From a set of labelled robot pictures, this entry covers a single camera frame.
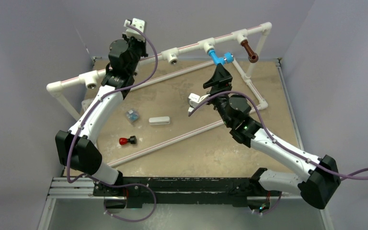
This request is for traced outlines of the blue faucet with chrome knob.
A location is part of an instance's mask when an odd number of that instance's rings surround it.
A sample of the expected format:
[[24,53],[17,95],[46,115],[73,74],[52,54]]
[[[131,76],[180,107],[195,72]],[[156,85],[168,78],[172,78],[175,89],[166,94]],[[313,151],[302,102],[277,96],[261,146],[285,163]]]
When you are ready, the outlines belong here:
[[234,61],[234,55],[230,52],[225,53],[222,57],[218,57],[215,50],[211,49],[207,52],[207,54],[211,57],[215,65],[225,65]]

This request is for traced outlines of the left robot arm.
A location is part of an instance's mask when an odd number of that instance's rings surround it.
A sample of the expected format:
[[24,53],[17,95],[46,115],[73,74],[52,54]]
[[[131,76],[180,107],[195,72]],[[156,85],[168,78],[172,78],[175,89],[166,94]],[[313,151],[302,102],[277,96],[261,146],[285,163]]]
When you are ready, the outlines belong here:
[[110,62],[94,101],[68,131],[58,131],[55,142],[60,164],[105,183],[112,196],[123,192],[122,174],[104,162],[96,142],[102,127],[134,84],[136,67],[147,57],[146,42],[123,35],[110,44]]

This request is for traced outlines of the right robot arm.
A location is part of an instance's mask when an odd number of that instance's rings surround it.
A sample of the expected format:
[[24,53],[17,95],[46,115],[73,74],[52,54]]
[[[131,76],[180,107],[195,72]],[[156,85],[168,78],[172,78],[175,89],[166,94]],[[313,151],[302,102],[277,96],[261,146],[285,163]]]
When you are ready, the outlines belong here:
[[307,153],[264,128],[249,115],[252,108],[246,96],[234,92],[228,95],[231,81],[231,74],[217,64],[212,77],[203,84],[203,88],[211,89],[208,104],[214,106],[236,142],[270,156],[292,171],[260,168],[250,181],[251,191],[256,195],[269,190],[297,194],[312,207],[324,209],[341,183],[338,176],[330,173],[338,171],[335,159]]

